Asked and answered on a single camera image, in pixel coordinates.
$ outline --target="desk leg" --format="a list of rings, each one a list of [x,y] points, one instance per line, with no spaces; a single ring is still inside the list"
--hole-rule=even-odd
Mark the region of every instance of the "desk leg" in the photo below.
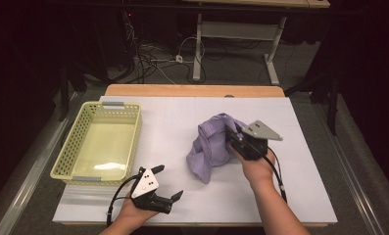
[[[202,14],[198,14],[197,20],[197,40],[195,47],[195,58],[194,58],[194,69],[193,69],[193,80],[199,81],[201,75],[201,24],[202,24]]]
[[[270,50],[270,54],[265,54],[265,62],[267,64],[267,72],[269,74],[270,83],[272,85],[279,85],[279,79],[276,75],[276,70],[273,65],[273,57],[276,53],[277,46],[279,45],[280,36],[282,35],[282,31],[285,27],[286,18],[281,18],[279,24],[277,25],[276,33],[274,35],[272,41],[272,47]]]

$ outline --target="wooden table edge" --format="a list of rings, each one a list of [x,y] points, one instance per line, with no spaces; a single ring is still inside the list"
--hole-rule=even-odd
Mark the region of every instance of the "wooden table edge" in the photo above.
[[[106,96],[153,97],[285,97],[278,86],[112,84]]]

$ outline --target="hand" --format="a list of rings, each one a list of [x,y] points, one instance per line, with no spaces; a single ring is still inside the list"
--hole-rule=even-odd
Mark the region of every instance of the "hand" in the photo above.
[[[138,209],[128,197],[129,195],[124,200],[118,217],[101,234],[130,234],[158,214],[156,211]]]
[[[260,158],[256,161],[247,161],[236,150],[233,149],[233,152],[242,163],[243,173],[249,180],[252,187],[260,183],[273,185],[273,170],[264,158]],[[267,149],[267,158],[273,164],[275,163],[274,153],[271,149]]]

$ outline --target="white desk frame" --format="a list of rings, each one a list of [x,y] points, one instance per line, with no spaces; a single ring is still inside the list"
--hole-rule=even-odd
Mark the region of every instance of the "white desk frame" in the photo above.
[[[209,3],[234,3],[234,4],[250,4],[250,5],[268,5],[268,6],[283,6],[283,7],[310,7],[310,8],[328,8],[329,3],[327,1],[317,1],[318,4],[314,4],[313,0],[308,1],[220,1],[220,0],[200,0],[200,2]],[[267,73],[272,85],[279,85],[279,79],[277,78],[276,70],[273,64],[273,58],[275,56],[277,46],[279,45],[280,36],[282,35],[285,27],[286,17],[282,17],[278,24],[255,24],[255,23],[219,23],[219,22],[205,22],[203,21],[202,14],[198,14],[197,20],[197,43],[194,60],[193,80],[199,81],[201,77],[201,38],[202,37],[220,37],[220,38],[240,38],[240,39],[254,39],[271,41],[271,48],[268,54],[264,53],[265,65],[267,67]]]

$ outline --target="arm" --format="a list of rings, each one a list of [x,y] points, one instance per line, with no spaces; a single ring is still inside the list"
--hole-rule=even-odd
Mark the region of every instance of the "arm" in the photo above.
[[[234,152],[242,163],[243,172],[255,194],[266,234],[310,234],[277,193],[269,164],[264,159],[246,161]],[[271,150],[267,150],[267,157],[274,163],[275,157]]]
[[[133,202],[126,198],[122,204],[121,212],[101,235],[128,235],[138,229],[151,217],[157,215],[156,211],[145,211],[135,207]]]

